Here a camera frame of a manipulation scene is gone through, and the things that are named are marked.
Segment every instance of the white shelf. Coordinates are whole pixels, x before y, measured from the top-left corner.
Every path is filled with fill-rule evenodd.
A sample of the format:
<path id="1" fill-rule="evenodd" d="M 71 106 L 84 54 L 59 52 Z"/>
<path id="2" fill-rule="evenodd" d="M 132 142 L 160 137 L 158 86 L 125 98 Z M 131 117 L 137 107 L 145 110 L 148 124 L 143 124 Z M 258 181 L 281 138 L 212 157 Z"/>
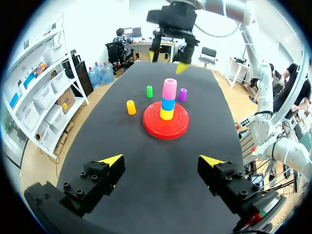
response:
<path id="1" fill-rule="evenodd" d="M 63 32 L 63 28 L 58 28 L 56 30 L 52 30 L 49 34 L 41 37 L 40 39 L 38 39 L 37 41 L 34 41 L 34 44 L 30 44 L 30 46 L 28 48 L 26 48 L 23 53 L 18 56 L 18 58 L 13 61 L 11 64 L 11 67 L 7 70 L 7 78 L 12 78 L 12 72 L 17 69 L 19 66 L 21 66 L 23 64 L 23 60 L 25 58 L 27 58 L 27 63 L 30 63 L 32 60 L 36 59 L 37 56 L 39 55 L 39 53 L 43 53 L 43 50 L 41 50 L 42 45 L 44 45 L 45 43 L 47 43 L 48 41 L 52 40 L 57 34 L 59 34 L 60 36 L 62 36 L 62 39 L 64 39 L 64 44 L 65 44 L 65 48 L 66 48 L 66 53 L 67 55 L 60 58 L 57 62 L 55 62 L 54 64 L 52 64 L 50 67 L 48 67 L 40 76 L 38 76 L 32 84 L 30 84 L 30 86 L 28 87 L 28 89 L 25 90 L 25 93 L 19 98 L 19 100 L 16 103 L 16 106 L 14 107 L 14 109 L 12 109 L 10 107 L 10 104 L 7 100 L 7 96 L 3 95 L 3 100 L 4 100 L 4 104 L 8 110 L 8 112 L 10 113 L 12 119 L 14 120 L 14 122 L 17 124 L 17 126 L 23 131 L 23 133 L 37 146 L 39 147 L 42 151 L 44 151 L 45 153 L 47 153 L 49 156 L 51 156 L 54 159 L 57 159 L 57 156 L 53 153 L 56 144 L 59 141 L 59 138 L 61 136 L 61 134 L 63 133 L 64 129 L 66 128 L 68 122 L 71 120 L 71 118 L 73 117 L 73 115 L 75 114 L 75 112 L 78 110 L 78 108 L 80 107 L 80 105 L 85 101 L 87 104 L 89 104 L 88 98 L 83 90 L 83 87 L 78 79 L 78 74 L 75 70 L 75 66 L 73 63 L 73 60 L 71 58 L 70 55 L 70 51 L 68 51 L 67 49 L 67 45 L 66 45 L 66 38 L 65 38 L 65 34 L 62 33 Z M 40 50 L 39 53 L 34 53 L 32 54 L 32 52 L 35 52 L 36 50 Z M 51 103 L 51 105 L 48 107 L 47 110 L 39 110 L 39 120 L 36 123 L 36 126 L 34 128 L 33 131 L 29 131 L 24 124 L 21 123 L 20 119 L 17 117 L 16 112 L 21 108 L 21 106 L 23 105 L 23 103 L 25 103 L 26 101 L 28 101 L 29 99 L 32 99 L 32 95 L 34 94 L 35 89 L 39 88 L 41 86 L 41 84 L 47 79 L 49 79 L 49 77 L 44 78 L 44 76 L 48 76 L 50 74 L 51 71 L 53 71 L 53 69 L 58 66 L 59 64 L 61 64 L 62 61 L 64 60 L 68 60 L 70 67 L 73 71 L 73 75 L 74 75 L 74 79 L 70 79 L 68 80 L 68 83 L 66 85 L 64 85 L 64 87 L 56 93 L 55 99 L 54 101 Z M 38 128 L 40 126 L 40 124 L 42 123 L 42 121 L 45 119 L 46 115 L 48 114 L 49 110 L 52 108 L 53 104 L 57 101 L 57 99 L 72 85 L 74 84 L 74 82 L 77 83 L 77 89 L 79 90 L 79 92 L 82 94 L 83 97 L 81 98 L 75 98 L 76 102 L 74 103 L 74 105 L 71 107 L 71 109 L 68 111 L 68 113 L 65 115 L 66 116 L 66 123 L 63 126 L 63 128 L 57 132 L 56 134 L 56 139 L 54 142 L 51 142 L 53 145 L 50 149 L 47 149 L 43 144 L 41 144 L 39 141 L 36 140 L 35 138 L 35 134 L 38 131 Z"/>
<path id="2" fill-rule="evenodd" d="M 37 122 L 37 124 L 35 125 L 31 135 L 34 136 L 36 133 L 37 133 L 37 130 L 39 128 L 39 126 L 41 125 L 42 121 L 44 120 L 44 118 L 46 117 L 46 115 L 48 114 L 49 110 L 52 108 L 52 106 L 54 105 L 54 103 L 58 100 L 58 98 L 60 96 L 62 96 L 62 94 L 76 81 L 76 78 L 74 79 L 70 79 L 69 82 L 67 84 L 64 85 L 64 87 L 58 91 L 57 93 L 55 93 L 55 98 L 53 100 L 53 102 L 50 104 L 50 106 L 46 109 L 46 110 L 43 110 L 41 113 L 40 113 L 40 118 Z"/>
<path id="3" fill-rule="evenodd" d="M 51 148 L 49 149 L 50 152 L 53 152 L 60 136 L 62 135 L 62 133 L 64 132 L 66 126 L 68 125 L 69 121 L 72 119 L 72 117 L 74 116 L 74 114 L 76 113 L 76 111 L 78 110 L 78 108 L 82 105 L 82 103 L 84 102 L 84 98 L 83 97 L 76 97 L 75 98 L 75 103 L 72 106 L 72 108 L 70 108 L 70 110 L 65 114 L 66 116 L 66 122 L 64 124 L 64 126 L 56 133 L 56 138 L 51 146 Z"/>
<path id="4" fill-rule="evenodd" d="M 19 55 L 18 58 L 15 60 L 15 62 L 12 64 L 12 66 L 9 68 L 7 72 L 7 77 L 10 76 L 10 74 L 13 72 L 13 70 L 20 64 L 23 59 L 25 59 L 29 54 L 31 54 L 33 51 L 35 51 L 39 46 L 45 44 L 47 41 L 51 40 L 56 34 L 63 31 L 63 28 L 54 29 L 49 34 L 43 36 L 42 38 L 38 39 L 35 44 L 29 45 L 24 51 L 23 54 Z"/>
<path id="5" fill-rule="evenodd" d="M 13 114 L 16 114 L 17 110 L 19 109 L 19 107 L 21 106 L 21 104 L 23 103 L 27 95 L 38 84 L 38 82 L 67 58 L 68 58 L 68 55 L 65 55 L 62 58 L 60 58 L 58 61 L 53 63 L 51 66 L 49 66 L 45 71 L 43 71 L 37 78 L 35 78 L 35 80 L 32 83 L 30 83 L 31 86 L 28 87 L 25 93 L 23 93 L 22 96 L 18 99 L 18 102 L 16 103 L 13 109 Z"/>

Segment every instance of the computer monitor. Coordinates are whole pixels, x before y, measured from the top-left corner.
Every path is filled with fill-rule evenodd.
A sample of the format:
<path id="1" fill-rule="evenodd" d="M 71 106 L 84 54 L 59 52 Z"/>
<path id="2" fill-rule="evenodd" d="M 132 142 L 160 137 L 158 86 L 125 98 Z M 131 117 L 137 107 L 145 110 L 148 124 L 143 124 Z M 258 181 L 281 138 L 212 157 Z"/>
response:
<path id="1" fill-rule="evenodd" d="M 125 30 L 125 36 L 129 38 L 141 38 L 142 32 L 141 28 L 124 28 Z"/>

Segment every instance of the black bracket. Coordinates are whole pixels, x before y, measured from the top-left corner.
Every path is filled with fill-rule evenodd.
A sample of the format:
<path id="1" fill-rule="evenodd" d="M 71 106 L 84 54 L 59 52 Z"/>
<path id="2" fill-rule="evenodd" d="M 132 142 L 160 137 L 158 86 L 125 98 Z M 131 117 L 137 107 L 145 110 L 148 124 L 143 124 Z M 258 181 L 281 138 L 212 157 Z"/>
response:
<path id="1" fill-rule="evenodd" d="M 240 216 L 234 232 L 253 226 L 264 220 L 264 217 L 268 221 L 272 214 L 268 214 L 267 207 L 277 203 L 281 207 L 285 199 L 278 197 L 275 190 L 261 195 L 260 184 L 252 184 L 245 179 L 242 169 L 231 161 L 210 165 L 201 156 L 197 165 L 197 171 L 211 193 L 214 196 L 219 195 L 231 212 Z"/>

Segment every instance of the person sitting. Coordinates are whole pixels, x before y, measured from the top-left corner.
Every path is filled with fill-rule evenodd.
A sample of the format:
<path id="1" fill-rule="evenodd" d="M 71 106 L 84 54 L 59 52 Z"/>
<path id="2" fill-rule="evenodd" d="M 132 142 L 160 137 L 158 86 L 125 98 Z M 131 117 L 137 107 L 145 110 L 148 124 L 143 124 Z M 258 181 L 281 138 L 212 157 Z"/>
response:
<path id="1" fill-rule="evenodd" d="M 133 58 L 133 61 L 136 61 L 137 57 L 136 57 L 136 53 L 134 49 L 127 48 L 127 44 L 132 43 L 133 39 L 125 36 L 125 30 L 123 28 L 119 28 L 116 31 L 116 34 L 117 34 L 117 37 L 113 39 L 113 42 L 121 42 L 125 50 L 126 57 L 131 56 Z"/>

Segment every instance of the storage bin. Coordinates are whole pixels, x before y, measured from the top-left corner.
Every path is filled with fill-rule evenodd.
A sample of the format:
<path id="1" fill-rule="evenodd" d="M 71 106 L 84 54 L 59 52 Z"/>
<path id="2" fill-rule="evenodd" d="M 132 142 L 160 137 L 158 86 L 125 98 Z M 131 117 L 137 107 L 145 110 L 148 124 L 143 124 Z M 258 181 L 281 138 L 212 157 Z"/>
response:
<path id="1" fill-rule="evenodd" d="M 34 102 L 31 101 L 28 105 L 22 110 L 22 119 L 21 123 L 31 132 L 33 131 L 35 125 L 37 124 L 40 115 L 34 106 Z"/>
<path id="2" fill-rule="evenodd" d="M 38 107 L 46 110 L 55 99 L 55 93 L 53 92 L 51 81 L 45 83 L 40 89 L 38 89 L 34 95 L 34 102 Z"/>
<path id="3" fill-rule="evenodd" d="M 48 150 L 53 151 L 54 149 L 51 149 L 54 141 L 56 140 L 55 133 L 51 130 L 49 127 L 49 124 L 47 122 L 42 122 L 40 125 L 37 134 L 36 139 L 43 144 Z"/>
<path id="4" fill-rule="evenodd" d="M 66 116 L 63 112 L 63 108 L 54 104 L 45 120 L 59 131 L 66 122 Z"/>
<path id="5" fill-rule="evenodd" d="M 25 87 L 25 89 L 28 88 L 29 84 L 30 84 L 32 81 L 35 81 L 35 75 L 34 75 L 34 73 L 30 74 L 30 75 L 27 77 L 27 79 L 25 80 L 25 82 L 24 82 L 24 87 Z"/>
<path id="6" fill-rule="evenodd" d="M 57 60 L 59 60 L 61 57 L 65 56 L 66 54 L 66 48 L 64 43 L 60 43 L 56 46 L 53 46 L 51 49 L 49 49 L 44 55 L 44 61 L 48 66 L 51 66 L 53 63 L 55 63 Z"/>
<path id="7" fill-rule="evenodd" d="M 51 82 L 54 92 L 61 90 L 61 88 L 63 88 L 64 85 L 69 82 L 69 78 L 65 74 L 65 69 L 58 71 L 57 76 L 52 78 Z"/>

